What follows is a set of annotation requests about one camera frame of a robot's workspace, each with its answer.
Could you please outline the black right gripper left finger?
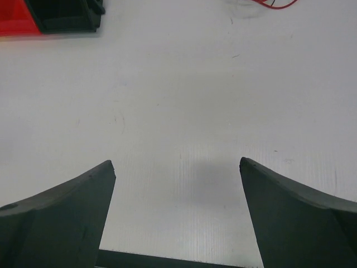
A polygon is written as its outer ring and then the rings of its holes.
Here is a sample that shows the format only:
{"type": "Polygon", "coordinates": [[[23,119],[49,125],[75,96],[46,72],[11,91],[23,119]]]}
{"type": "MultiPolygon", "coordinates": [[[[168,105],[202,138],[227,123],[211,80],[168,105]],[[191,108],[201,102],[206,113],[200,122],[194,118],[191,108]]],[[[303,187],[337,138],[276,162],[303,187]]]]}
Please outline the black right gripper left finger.
{"type": "Polygon", "coordinates": [[[1,207],[1,267],[94,267],[115,186],[107,160],[1,207]]]}

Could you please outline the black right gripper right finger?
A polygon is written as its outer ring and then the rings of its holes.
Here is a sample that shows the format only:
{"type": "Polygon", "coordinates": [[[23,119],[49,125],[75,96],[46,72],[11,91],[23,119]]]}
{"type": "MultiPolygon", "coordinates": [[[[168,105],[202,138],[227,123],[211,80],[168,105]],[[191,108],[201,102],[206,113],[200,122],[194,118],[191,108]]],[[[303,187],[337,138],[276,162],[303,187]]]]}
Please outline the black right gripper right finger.
{"type": "Polygon", "coordinates": [[[356,203],[243,157],[245,198],[264,267],[356,267],[356,203]]]}

